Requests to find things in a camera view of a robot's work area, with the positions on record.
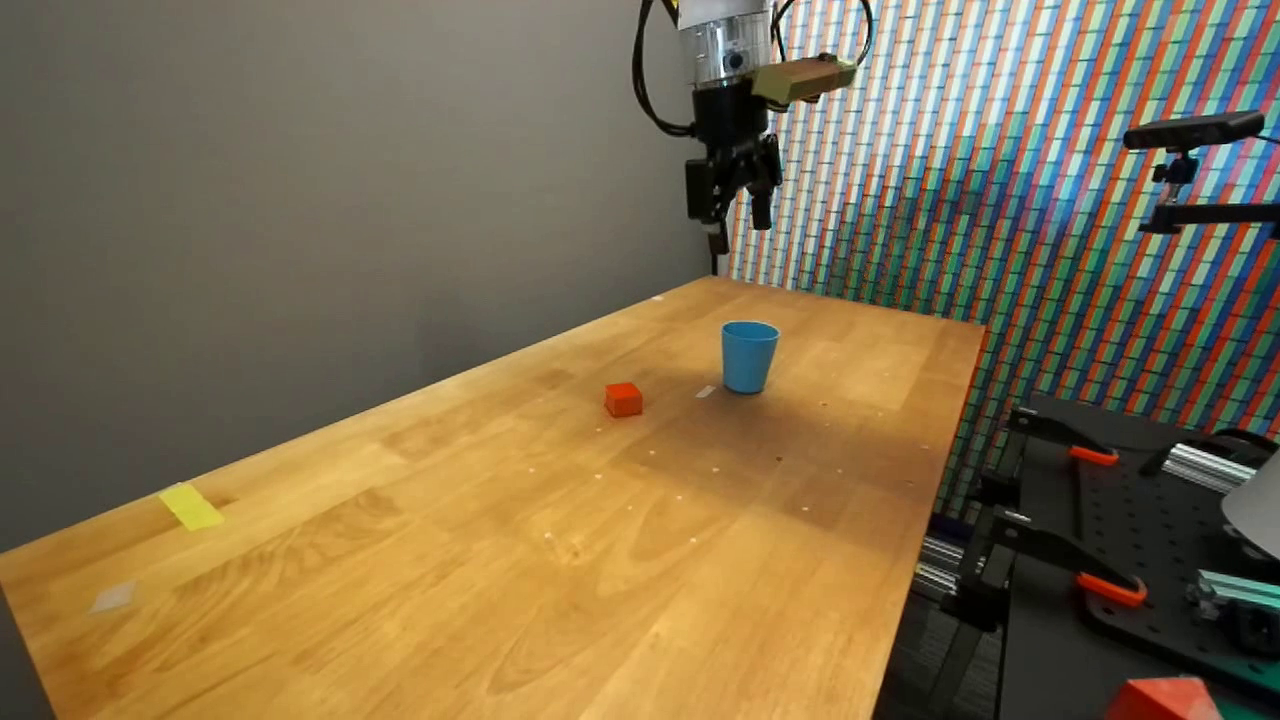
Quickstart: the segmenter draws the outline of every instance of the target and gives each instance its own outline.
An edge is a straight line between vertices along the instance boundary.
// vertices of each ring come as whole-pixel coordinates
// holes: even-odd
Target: black pegboard
[[[1198,569],[1280,583],[1275,562],[1245,556],[1224,530],[1222,496],[1167,473],[1138,474],[1143,459],[1082,464],[1078,532],[1094,552],[1147,584],[1142,607],[1085,594],[1094,629],[1260,700],[1280,703],[1280,662],[1242,653],[1213,623],[1196,618],[1187,585]]]

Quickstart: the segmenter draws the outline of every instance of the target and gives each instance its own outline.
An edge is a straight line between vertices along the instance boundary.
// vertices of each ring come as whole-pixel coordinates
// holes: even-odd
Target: colorful striped wall
[[[872,0],[854,87],[777,120],[776,229],[735,217],[731,274],[988,327],[937,510],[964,512],[1033,392],[1280,433],[1280,242],[1152,236],[1142,122],[1261,109],[1280,135],[1275,0]],[[854,56],[856,3],[800,0],[791,56]],[[1280,200],[1280,147],[1202,151],[1193,197]]]

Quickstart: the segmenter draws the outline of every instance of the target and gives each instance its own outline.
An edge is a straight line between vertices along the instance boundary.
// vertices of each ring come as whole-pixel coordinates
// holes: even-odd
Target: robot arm
[[[724,218],[744,188],[751,197],[753,227],[773,227],[771,204],[773,188],[782,184],[782,159],[777,136],[767,133],[768,111],[786,111],[796,100],[817,101],[819,95],[854,81],[856,65],[835,55],[773,63],[771,40],[778,35],[778,22],[792,1],[774,14],[769,0],[663,0],[680,31],[690,69],[690,126],[658,118],[649,104],[644,29],[654,0],[640,1],[631,68],[636,100],[662,132],[694,137],[704,145],[705,156],[685,164],[685,187],[689,217],[703,224],[714,255],[728,252]],[[870,13],[865,0],[863,8],[868,12],[869,49]]]

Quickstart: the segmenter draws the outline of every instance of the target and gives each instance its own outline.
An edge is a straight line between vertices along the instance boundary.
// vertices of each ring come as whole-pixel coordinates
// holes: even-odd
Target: black cable
[[[658,126],[658,129],[672,137],[690,137],[694,135],[694,126],[680,126],[658,117],[653,104],[649,101],[649,88],[644,81],[644,31],[649,23],[649,12],[653,10],[654,0],[640,0],[640,20],[636,23],[636,42],[631,50],[631,88],[635,91],[636,102],[645,115]]]
[[[872,13],[872,4],[869,0],[860,0],[863,6],[863,15],[867,18],[867,40],[863,41],[863,51],[858,54],[858,60],[854,61],[854,67],[859,68],[867,55],[872,51],[872,35],[876,32],[876,15]],[[782,17],[787,14],[795,0],[786,0],[778,6],[773,13],[773,23],[771,27],[771,33],[773,40],[778,44],[778,58],[786,63],[787,61],[787,49],[782,45]]]

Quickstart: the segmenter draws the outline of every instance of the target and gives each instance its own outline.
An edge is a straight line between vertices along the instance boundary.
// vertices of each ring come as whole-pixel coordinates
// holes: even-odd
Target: table top
[[[1071,423],[1106,443],[1160,447],[1187,437],[1187,430],[1174,425],[1065,400],[1036,397],[1028,406]],[[1121,451],[1121,456],[1125,455],[1139,455],[1143,460],[1147,456]],[[1074,536],[1075,484],[1065,450],[1029,439],[1019,478],[1019,511],[1038,525]],[[1014,562],[1009,593],[1001,717],[1038,717],[1052,708],[1052,716],[1062,720],[1096,720],[1126,679],[1185,673],[1085,625],[1075,602],[1075,579],[1065,570],[1019,557]],[[1254,711],[1253,717],[1271,716],[1226,688],[1211,684],[1211,691],[1224,712],[1243,707]]]
[[[736,319],[781,329],[769,384],[698,397]],[[0,584],[63,717],[867,717],[982,337],[704,278],[196,478],[220,525],[145,497]]]

